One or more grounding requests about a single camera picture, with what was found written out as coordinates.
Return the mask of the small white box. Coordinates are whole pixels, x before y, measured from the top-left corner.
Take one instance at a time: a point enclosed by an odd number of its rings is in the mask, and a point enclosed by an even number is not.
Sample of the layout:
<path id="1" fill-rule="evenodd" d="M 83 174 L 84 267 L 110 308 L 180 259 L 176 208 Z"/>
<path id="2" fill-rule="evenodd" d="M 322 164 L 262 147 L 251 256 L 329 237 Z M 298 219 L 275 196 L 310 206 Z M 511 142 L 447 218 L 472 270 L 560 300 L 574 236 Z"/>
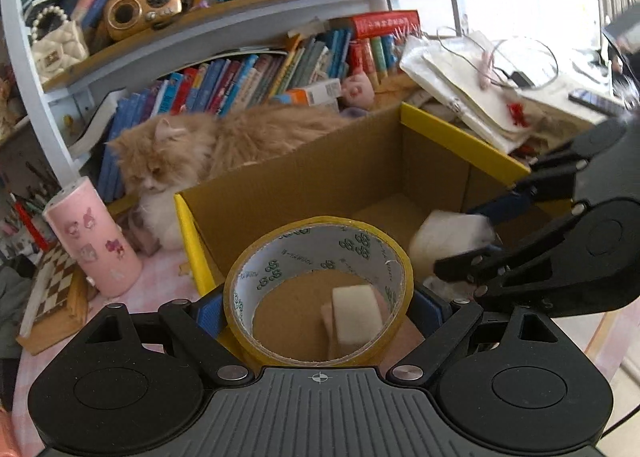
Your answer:
<path id="1" fill-rule="evenodd" d="M 409 243 L 414 279 L 445 301 L 472 300 L 475 290 L 472 284 L 443 281 L 435 275 L 434 264 L 440 259 L 484 248 L 495 240 L 495 231 L 484 216 L 434 210 Z"/>

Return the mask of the white sponge block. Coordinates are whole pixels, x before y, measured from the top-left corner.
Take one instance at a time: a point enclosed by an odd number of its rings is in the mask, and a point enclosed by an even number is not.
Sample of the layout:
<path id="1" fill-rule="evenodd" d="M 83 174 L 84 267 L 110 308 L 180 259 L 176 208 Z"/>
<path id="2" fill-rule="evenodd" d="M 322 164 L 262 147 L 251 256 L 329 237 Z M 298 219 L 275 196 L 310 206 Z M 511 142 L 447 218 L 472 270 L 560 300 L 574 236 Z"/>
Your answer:
<path id="1" fill-rule="evenodd" d="M 371 285 L 332 290 L 332 311 L 338 353 L 350 354 L 373 340 L 383 328 L 378 298 Z"/>

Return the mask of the pink fuzzy sock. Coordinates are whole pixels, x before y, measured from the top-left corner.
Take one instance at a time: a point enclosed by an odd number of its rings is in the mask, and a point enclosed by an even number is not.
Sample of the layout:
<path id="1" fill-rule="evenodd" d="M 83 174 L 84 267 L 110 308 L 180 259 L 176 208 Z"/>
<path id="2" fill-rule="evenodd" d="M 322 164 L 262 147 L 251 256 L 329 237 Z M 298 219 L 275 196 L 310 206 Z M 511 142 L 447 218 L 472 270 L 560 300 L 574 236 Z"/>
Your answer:
<path id="1" fill-rule="evenodd" d="M 388 310 L 387 304 L 382 297 L 382 295 L 373 287 L 376 298 L 378 298 L 378 306 L 380 307 L 382 318 L 383 318 L 383 326 L 390 315 L 390 311 Z M 324 303 L 322 307 L 320 307 L 321 318 L 323 321 L 324 328 L 326 329 L 326 336 L 329 339 L 329 349 L 328 349 L 328 359 L 341 359 L 341 357 L 346 356 L 344 354 L 338 353 L 337 343 L 335 340 L 334 333 L 334 325 L 333 325 L 333 311 L 332 311 L 332 293 L 331 300 L 327 303 Z"/>

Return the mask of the yellow tape roll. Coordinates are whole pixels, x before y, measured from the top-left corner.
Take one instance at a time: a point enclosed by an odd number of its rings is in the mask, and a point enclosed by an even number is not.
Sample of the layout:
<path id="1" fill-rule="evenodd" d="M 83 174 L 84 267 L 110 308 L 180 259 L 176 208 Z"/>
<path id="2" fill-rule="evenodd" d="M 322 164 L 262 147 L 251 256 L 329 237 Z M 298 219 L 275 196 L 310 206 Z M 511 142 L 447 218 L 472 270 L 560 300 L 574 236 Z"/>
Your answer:
<path id="1" fill-rule="evenodd" d="M 334 288 L 369 284 L 390 315 L 360 350 L 328 359 L 320 307 Z M 352 219 L 315 217 L 260 237 L 230 269 L 224 314 L 242 350 L 260 366 L 378 366 L 401 329 L 413 269 L 390 235 Z"/>

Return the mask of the yellow cardboard box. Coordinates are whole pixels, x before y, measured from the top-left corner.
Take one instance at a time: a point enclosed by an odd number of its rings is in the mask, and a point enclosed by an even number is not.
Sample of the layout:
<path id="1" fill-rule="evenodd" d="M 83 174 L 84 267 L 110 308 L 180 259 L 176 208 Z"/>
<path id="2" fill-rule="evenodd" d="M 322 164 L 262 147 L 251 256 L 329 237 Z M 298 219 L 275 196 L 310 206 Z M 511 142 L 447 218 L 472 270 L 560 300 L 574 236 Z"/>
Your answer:
<path id="1" fill-rule="evenodd" d="M 256 341 L 259 323 L 296 347 L 296 365 L 328 365 L 320 309 L 330 295 L 295 285 L 359 279 L 378 291 L 388 316 L 342 364 L 375 365 L 404 324 L 413 294 L 407 250 L 427 214 L 471 209 L 528 173 L 469 133 L 402 105 L 182 191 L 175 203 L 196 287 L 221 290 L 236 355 L 255 368 L 292 363 Z"/>

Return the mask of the wooden chess board box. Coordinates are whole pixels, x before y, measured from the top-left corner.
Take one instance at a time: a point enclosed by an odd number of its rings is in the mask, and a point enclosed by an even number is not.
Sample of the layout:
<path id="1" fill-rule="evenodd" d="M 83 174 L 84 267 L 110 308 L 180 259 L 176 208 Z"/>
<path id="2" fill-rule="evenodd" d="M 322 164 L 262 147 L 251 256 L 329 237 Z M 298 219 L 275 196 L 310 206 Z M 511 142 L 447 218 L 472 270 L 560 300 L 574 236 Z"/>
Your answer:
<path id="1" fill-rule="evenodd" d="M 16 338 L 31 355 L 74 336 L 84 327 L 88 314 L 86 275 L 60 243 L 42 257 L 38 274 L 47 265 L 52 267 L 52 272 L 43 289 L 32 329 L 27 336 L 20 333 Z"/>

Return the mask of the pink sticker cylinder container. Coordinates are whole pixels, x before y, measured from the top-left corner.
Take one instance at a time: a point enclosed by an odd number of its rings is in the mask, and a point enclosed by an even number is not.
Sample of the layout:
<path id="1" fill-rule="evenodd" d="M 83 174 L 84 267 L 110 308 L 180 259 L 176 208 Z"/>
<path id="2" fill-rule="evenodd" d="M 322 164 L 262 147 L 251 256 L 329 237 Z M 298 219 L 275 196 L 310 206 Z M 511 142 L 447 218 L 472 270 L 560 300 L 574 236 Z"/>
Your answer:
<path id="1" fill-rule="evenodd" d="M 142 261 L 87 177 L 58 192 L 47 203 L 43 217 L 104 297 L 123 295 L 138 280 Z"/>

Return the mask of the orange white fluffy cat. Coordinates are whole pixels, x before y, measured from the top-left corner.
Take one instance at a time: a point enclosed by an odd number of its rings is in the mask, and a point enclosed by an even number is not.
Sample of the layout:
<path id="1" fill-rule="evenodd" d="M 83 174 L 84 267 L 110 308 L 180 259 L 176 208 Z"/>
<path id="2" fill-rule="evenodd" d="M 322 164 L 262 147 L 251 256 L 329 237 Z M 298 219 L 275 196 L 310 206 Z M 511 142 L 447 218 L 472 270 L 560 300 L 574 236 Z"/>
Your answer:
<path id="1" fill-rule="evenodd" d="M 183 246 L 174 195 L 246 165 L 280 157 L 349 125 L 326 107 L 265 104 L 219 117 L 156 115 L 107 142 L 142 225 L 168 250 Z"/>

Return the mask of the pink pig plush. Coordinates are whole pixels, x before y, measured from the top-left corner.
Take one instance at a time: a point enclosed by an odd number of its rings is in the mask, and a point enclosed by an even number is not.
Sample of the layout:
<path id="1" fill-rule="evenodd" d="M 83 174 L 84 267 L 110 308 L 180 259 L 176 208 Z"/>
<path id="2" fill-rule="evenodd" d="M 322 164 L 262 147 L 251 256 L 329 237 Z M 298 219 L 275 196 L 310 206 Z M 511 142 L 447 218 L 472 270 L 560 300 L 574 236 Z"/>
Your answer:
<path id="1" fill-rule="evenodd" d="M 362 69 L 356 69 L 342 81 L 340 101 L 344 107 L 372 110 L 375 92 L 369 77 Z"/>

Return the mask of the red dictionary book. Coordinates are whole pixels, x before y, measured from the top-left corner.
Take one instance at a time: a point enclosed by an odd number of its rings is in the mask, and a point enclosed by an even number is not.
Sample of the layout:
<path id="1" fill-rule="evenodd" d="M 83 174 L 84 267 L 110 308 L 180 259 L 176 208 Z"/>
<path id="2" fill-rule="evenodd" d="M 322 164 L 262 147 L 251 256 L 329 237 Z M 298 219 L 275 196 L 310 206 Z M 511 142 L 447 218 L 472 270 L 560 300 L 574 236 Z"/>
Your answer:
<path id="1" fill-rule="evenodd" d="M 398 32 L 418 32 L 420 16 L 415 10 L 363 13 L 346 18 L 356 39 L 396 35 Z"/>

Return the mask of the white bookshelf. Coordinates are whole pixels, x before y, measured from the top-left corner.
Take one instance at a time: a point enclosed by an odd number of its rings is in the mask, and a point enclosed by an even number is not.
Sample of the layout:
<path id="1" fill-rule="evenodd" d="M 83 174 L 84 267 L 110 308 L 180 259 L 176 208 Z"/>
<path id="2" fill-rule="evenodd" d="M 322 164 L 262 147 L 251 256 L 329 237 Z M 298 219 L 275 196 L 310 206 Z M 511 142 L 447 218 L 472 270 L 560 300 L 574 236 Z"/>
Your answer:
<path id="1" fill-rule="evenodd" d="M 368 11 L 394 10 L 400 0 L 232 0 L 179 16 L 162 29 L 147 29 L 113 44 L 42 84 L 30 53 L 22 0 L 1 0 L 4 38 L 18 90 L 38 143 L 61 185 L 76 181 L 87 159 L 74 157 L 58 118 L 89 118 L 108 92 L 136 91 L 163 74 L 224 50 L 277 38 L 312 21 Z M 454 27 L 461 0 L 450 0 Z"/>

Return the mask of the white quilted handbag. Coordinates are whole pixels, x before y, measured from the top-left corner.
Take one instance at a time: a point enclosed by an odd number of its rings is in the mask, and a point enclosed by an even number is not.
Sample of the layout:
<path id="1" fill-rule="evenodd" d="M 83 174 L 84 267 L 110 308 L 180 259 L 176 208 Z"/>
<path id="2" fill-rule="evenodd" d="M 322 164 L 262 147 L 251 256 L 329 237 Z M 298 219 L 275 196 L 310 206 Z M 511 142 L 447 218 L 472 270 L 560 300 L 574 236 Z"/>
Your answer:
<path id="1" fill-rule="evenodd" d="M 32 59 L 42 84 L 89 57 L 79 24 L 59 6 L 43 8 L 32 21 L 29 35 Z"/>

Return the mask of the gold retro radio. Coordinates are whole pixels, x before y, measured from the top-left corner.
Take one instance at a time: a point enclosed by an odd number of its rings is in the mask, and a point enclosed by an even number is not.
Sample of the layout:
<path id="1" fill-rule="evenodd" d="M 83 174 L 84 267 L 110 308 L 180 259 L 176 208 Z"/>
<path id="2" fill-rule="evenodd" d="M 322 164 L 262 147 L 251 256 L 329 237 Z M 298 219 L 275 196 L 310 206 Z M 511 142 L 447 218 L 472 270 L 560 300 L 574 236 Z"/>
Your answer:
<path id="1" fill-rule="evenodd" d="M 104 22 L 111 40 L 120 41 L 160 27 L 182 12 L 182 0 L 110 0 Z"/>

